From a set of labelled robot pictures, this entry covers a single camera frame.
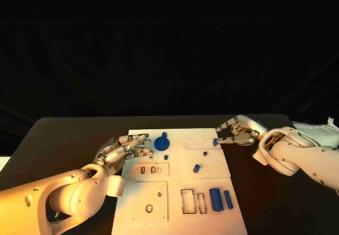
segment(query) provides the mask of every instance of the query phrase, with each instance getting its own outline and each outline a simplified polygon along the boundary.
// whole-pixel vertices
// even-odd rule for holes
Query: dark table surface
[[[268,128],[291,126],[284,115],[249,115]],[[0,172],[0,190],[79,169],[99,146],[129,129],[213,128],[232,115],[174,117],[41,118]],[[230,136],[223,131],[220,137]],[[339,197],[299,170],[291,177],[250,157],[258,143],[223,144],[248,234],[336,234]],[[98,213],[63,234],[110,234],[116,198],[105,197]]]

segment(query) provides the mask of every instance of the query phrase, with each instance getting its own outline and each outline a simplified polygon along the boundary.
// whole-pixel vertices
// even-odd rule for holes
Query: white board
[[[154,148],[154,140],[161,133],[167,133],[168,148],[158,151]],[[122,177],[126,178],[125,189],[122,197],[116,200],[112,234],[113,235],[136,235],[136,234],[246,234],[240,211],[237,207],[236,195],[233,191],[230,174],[227,170],[226,160],[220,145],[213,146],[211,140],[217,138],[214,129],[165,129],[165,130],[129,130],[131,134],[148,133],[151,144],[145,145],[154,151],[152,158],[139,157],[125,161],[122,168]],[[136,174],[142,164],[145,167],[152,164],[161,164],[164,173],[148,174],[147,176]],[[200,165],[197,173],[193,173],[194,164]],[[142,183],[142,197],[151,198],[155,196],[154,182],[167,183],[167,211],[152,211],[165,214],[160,217],[154,213],[154,217],[145,214],[148,219],[136,219],[132,216],[142,215],[144,205],[148,203],[158,203],[158,198],[151,200],[135,200],[136,191],[135,184]],[[220,189],[220,197],[223,210],[220,212],[211,211],[209,189]],[[194,198],[194,214],[183,214],[181,209],[181,189],[193,190]],[[227,209],[223,191],[229,191],[233,209]],[[204,212],[198,211],[197,193],[203,194]]]

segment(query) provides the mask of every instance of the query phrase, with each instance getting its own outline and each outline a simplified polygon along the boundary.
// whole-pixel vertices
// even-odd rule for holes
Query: circular hole
[[[145,212],[147,212],[147,213],[151,213],[151,211],[152,211],[152,206],[151,206],[151,205],[147,205],[147,206],[145,206]]]

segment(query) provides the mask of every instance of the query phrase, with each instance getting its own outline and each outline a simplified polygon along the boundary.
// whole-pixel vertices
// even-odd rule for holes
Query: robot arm
[[[291,176],[298,169],[320,184],[339,190],[339,151],[336,148],[318,146],[301,137],[292,128],[268,129],[243,115],[227,120],[216,131],[230,126],[233,137],[219,138],[217,143],[250,145],[255,139],[259,145],[253,159],[269,165],[281,174]]]
[[[99,210],[105,195],[121,197],[125,179],[113,174],[123,162],[152,155],[148,134],[112,138],[99,148],[93,162],[46,179],[0,192],[1,234],[59,235]],[[46,218],[46,201],[66,219]]]

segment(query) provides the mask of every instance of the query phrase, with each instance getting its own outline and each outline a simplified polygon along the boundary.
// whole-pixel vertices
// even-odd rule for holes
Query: black backdrop
[[[1,10],[2,154],[40,117],[339,118],[336,3],[34,1]]]

